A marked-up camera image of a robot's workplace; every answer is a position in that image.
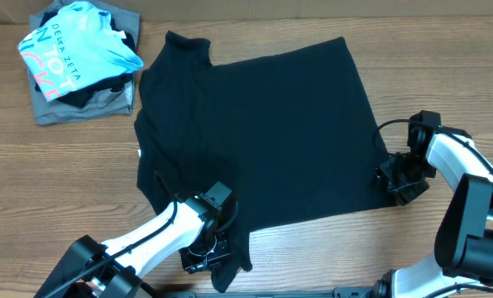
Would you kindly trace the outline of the black t-shirt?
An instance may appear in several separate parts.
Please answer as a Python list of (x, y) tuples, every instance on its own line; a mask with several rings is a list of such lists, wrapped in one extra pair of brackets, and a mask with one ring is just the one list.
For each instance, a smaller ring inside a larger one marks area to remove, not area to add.
[(252, 232), (394, 201), (376, 183), (388, 155), (342, 38), (228, 65), (209, 49), (168, 32), (142, 73), (137, 185), (157, 213), (217, 182), (233, 192), (230, 254), (212, 271), (223, 292), (252, 268)]

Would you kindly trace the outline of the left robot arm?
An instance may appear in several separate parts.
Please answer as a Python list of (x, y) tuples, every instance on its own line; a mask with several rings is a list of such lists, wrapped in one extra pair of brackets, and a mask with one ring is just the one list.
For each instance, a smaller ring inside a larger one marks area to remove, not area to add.
[(230, 254), (226, 229), (237, 216), (233, 192), (218, 182), (205, 193), (175, 195), (139, 228), (98, 243), (74, 241), (36, 293), (39, 297), (150, 297), (143, 277), (179, 252), (189, 274), (210, 271)]

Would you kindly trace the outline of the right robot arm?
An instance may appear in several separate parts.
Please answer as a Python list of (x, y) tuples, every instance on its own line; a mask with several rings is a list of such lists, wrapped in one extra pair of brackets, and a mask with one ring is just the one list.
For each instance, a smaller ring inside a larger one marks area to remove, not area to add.
[(493, 294), (493, 165), (464, 130), (446, 127), (439, 113), (422, 110), (405, 120), (406, 153), (376, 168), (380, 186), (407, 205), (441, 175), (453, 192), (433, 252), (414, 265), (387, 272), (367, 297), (448, 297), (463, 290)]

